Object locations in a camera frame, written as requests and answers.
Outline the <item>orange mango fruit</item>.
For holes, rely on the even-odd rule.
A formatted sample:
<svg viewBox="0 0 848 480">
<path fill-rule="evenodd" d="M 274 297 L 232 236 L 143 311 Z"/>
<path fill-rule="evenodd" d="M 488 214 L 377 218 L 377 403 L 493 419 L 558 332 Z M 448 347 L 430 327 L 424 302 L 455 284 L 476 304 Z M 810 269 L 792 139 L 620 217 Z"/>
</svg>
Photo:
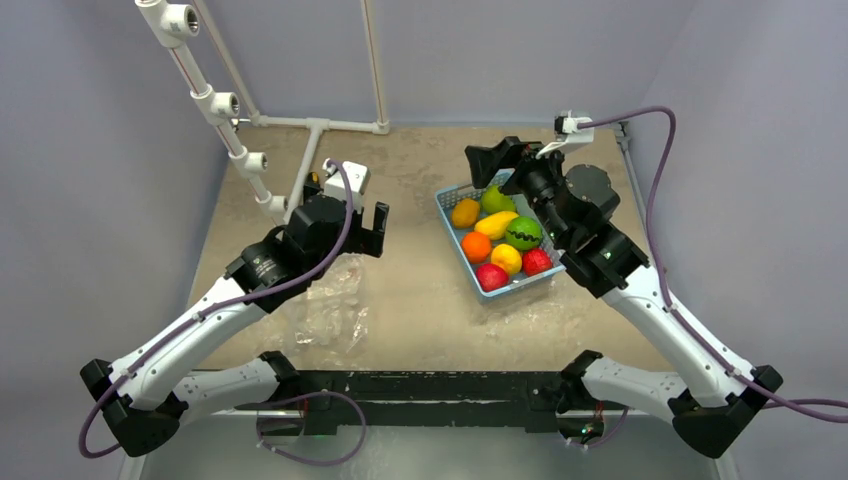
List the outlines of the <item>orange mango fruit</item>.
<svg viewBox="0 0 848 480">
<path fill-rule="evenodd" d="M 456 229 L 469 229 L 477 222 L 480 214 L 480 203 L 472 198 L 460 200 L 451 212 L 450 221 Z"/>
</svg>

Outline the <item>clear zip top bag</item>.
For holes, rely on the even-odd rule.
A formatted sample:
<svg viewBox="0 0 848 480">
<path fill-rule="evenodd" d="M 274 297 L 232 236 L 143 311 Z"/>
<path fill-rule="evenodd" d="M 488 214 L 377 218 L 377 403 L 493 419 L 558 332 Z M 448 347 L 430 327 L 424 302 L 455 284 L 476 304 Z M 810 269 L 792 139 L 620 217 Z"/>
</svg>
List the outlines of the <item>clear zip top bag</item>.
<svg viewBox="0 0 848 480">
<path fill-rule="evenodd" d="M 295 351 L 351 352 L 368 333 L 364 260 L 345 255 L 307 291 L 283 306 L 286 346 Z"/>
</svg>

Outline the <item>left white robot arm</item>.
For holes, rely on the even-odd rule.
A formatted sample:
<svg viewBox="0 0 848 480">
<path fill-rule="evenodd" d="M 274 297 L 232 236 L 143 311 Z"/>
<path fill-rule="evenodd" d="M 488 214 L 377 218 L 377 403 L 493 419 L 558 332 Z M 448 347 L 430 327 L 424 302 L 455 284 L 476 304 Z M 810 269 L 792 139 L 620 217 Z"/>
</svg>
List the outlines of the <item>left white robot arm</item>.
<svg viewBox="0 0 848 480">
<path fill-rule="evenodd" d="M 228 339 L 307 291 L 340 254 L 383 253 L 390 208 L 378 202 L 373 226 L 344 200 L 308 197 L 289 224 L 247 246 L 210 290 L 165 330 L 122 358 L 94 359 L 80 377 L 95 399 L 84 425 L 102 416 L 130 457 L 146 455 L 178 429 L 230 407 L 268 403 L 284 409 L 305 389 L 301 375 L 278 351 L 244 365 L 195 373 Z"/>
</svg>

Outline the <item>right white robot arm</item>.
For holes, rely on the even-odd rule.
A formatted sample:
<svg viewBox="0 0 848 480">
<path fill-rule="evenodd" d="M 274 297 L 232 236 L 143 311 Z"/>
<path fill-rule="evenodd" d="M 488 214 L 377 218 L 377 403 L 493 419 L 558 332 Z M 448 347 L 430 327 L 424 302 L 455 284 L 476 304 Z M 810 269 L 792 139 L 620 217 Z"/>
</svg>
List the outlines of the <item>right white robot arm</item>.
<svg viewBox="0 0 848 480">
<path fill-rule="evenodd" d="M 571 279 L 625 317 L 671 364 L 668 372 L 650 372 L 585 351 L 562 371 L 559 409 L 618 403 L 670 423 L 696 452 L 721 457 L 782 385 L 781 375 L 739 357 L 723 365 L 726 346 L 701 323 L 679 320 L 657 268 L 612 223 L 620 198 L 604 170 L 565 167 L 561 152 L 514 136 L 469 146 L 465 155 L 477 188 L 510 171 L 502 192 L 526 199 Z"/>
</svg>

